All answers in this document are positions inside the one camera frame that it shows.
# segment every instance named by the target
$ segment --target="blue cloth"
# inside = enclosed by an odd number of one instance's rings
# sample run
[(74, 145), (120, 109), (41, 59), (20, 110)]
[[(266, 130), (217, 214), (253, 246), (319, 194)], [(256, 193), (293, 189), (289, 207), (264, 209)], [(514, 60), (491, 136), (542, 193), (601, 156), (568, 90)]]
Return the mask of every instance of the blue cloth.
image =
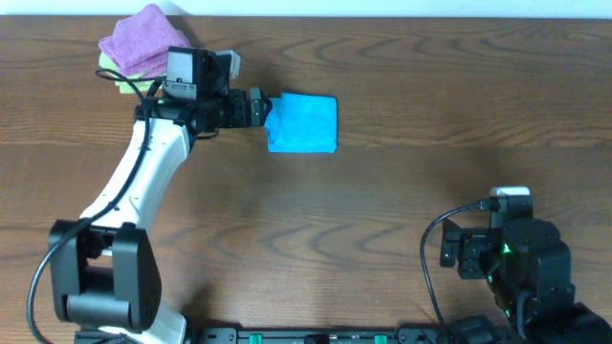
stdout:
[(268, 150), (273, 153), (334, 153), (338, 145), (338, 106), (332, 97), (283, 93), (271, 99), (266, 118)]

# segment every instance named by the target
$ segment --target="cloth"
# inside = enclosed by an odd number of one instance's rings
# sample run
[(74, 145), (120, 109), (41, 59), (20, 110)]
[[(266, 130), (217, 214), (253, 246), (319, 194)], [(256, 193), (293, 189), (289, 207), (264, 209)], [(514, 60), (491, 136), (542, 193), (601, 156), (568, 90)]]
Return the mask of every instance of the cloth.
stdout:
[[(108, 68), (116, 72), (119, 71), (119, 69), (117, 68), (117, 65), (105, 53), (101, 53), (99, 55), (98, 65), (101, 68)], [(143, 73), (139, 73), (135, 75), (129, 75), (128, 78), (144, 77), (146, 73), (147, 72), (143, 72)], [(152, 83), (153, 81), (140, 81), (140, 82), (135, 82), (134, 84), (139, 89), (139, 91), (146, 92), (149, 90), (149, 87), (151, 87)], [(119, 92), (121, 94), (126, 95), (126, 94), (134, 93), (134, 89), (132, 89), (132, 87), (130, 87), (130, 85), (128, 85), (125, 81), (115, 81), (115, 85), (119, 86)]]
[(157, 5), (117, 22), (113, 35), (102, 38), (99, 48), (123, 75), (157, 76), (165, 72), (168, 47), (190, 47), (185, 35), (174, 30)]
[(283, 93), (271, 99), (266, 118), (273, 153), (334, 153), (338, 146), (338, 106), (333, 97)]

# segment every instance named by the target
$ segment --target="purple towel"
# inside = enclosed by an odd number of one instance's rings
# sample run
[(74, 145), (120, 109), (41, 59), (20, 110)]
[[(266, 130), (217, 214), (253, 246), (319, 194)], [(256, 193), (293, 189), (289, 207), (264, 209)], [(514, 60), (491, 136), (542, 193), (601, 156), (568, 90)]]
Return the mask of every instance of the purple towel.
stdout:
[(113, 35), (102, 38), (99, 48), (124, 75), (165, 72), (168, 47), (189, 47), (185, 35), (174, 30), (157, 5), (147, 5), (138, 14), (117, 22)]

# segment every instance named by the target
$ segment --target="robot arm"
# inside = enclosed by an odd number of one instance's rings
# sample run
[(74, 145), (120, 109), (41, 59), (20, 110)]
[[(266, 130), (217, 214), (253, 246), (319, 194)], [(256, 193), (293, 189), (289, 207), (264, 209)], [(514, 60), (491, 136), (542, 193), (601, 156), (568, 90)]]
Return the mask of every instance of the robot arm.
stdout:
[[(244, 90), (229, 88), (238, 68), (234, 52), (170, 48), (164, 96), (153, 96), (159, 87), (154, 84), (136, 108), (127, 151), (80, 220), (93, 218), (109, 205), (146, 149), (135, 177), (114, 209), (80, 231), (51, 260), (55, 314), (60, 320), (124, 333), (139, 342), (183, 343), (186, 321), (161, 301), (162, 281), (148, 233), (170, 179), (200, 134), (259, 127), (272, 110), (259, 89), (252, 88), (248, 97)], [(145, 111), (150, 114), (150, 131), (143, 146)], [(49, 234), (49, 247), (76, 224), (58, 220)], [(101, 254), (112, 256), (113, 267), (88, 264)]]

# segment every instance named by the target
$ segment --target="yellow towel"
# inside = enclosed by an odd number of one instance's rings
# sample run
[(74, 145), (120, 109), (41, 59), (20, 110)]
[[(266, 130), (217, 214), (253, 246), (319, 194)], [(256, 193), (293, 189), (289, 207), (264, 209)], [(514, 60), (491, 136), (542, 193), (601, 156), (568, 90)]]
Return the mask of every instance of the yellow towel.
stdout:
[[(115, 62), (113, 62), (113, 60), (111, 60), (110, 57), (108, 57), (108, 55), (106, 55), (105, 53), (101, 53), (99, 55), (98, 65), (101, 68), (108, 68), (108, 69), (113, 70), (115, 72), (119, 71), (119, 68), (117, 67)], [(130, 76), (128, 76), (128, 78), (139, 78), (139, 77), (142, 77), (145, 74), (146, 74), (146, 72), (142, 72), (142, 73), (139, 73), (139, 74), (136, 74), (136, 75), (130, 75)], [(149, 87), (151, 87), (152, 83), (153, 83), (153, 81), (139, 81), (139, 82), (135, 82), (134, 84), (139, 89), (139, 91), (146, 92), (146, 91), (149, 90)], [(124, 81), (115, 81), (115, 85), (119, 86), (119, 92), (121, 94), (126, 95), (126, 94), (133, 94), (134, 93), (134, 89), (132, 89), (132, 87), (130, 87), (130, 85), (128, 85)]]

